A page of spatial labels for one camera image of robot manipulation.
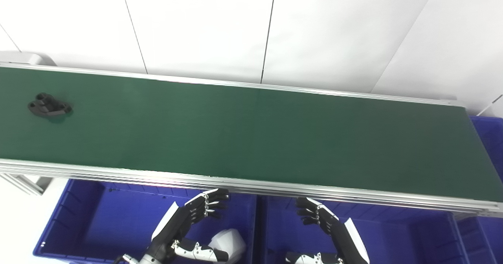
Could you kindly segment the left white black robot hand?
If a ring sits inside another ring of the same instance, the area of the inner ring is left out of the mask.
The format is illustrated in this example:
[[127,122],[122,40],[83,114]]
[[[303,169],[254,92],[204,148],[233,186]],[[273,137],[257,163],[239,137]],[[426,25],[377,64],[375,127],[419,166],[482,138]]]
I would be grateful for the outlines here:
[[224,250],[205,246],[185,236],[192,225],[206,217],[220,218],[217,210],[225,209],[228,189],[201,192],[181,207],[174,202],[162,218],[160,231],[153,234],[151,244],[140,260],[141,264],[170,264],[176,257],[203,262],[226,262],[229,254]]

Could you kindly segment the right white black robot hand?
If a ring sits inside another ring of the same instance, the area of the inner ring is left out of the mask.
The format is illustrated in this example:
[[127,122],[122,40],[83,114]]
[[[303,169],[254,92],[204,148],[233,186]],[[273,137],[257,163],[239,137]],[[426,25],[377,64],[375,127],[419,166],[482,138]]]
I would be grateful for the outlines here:
[[342,222],[326,205],[308,197],[296,198],[297,215],[304,225],[318,225],[332,240],[336,253],[288,251],[288,264],[369,264],[366,246],[352,218]]

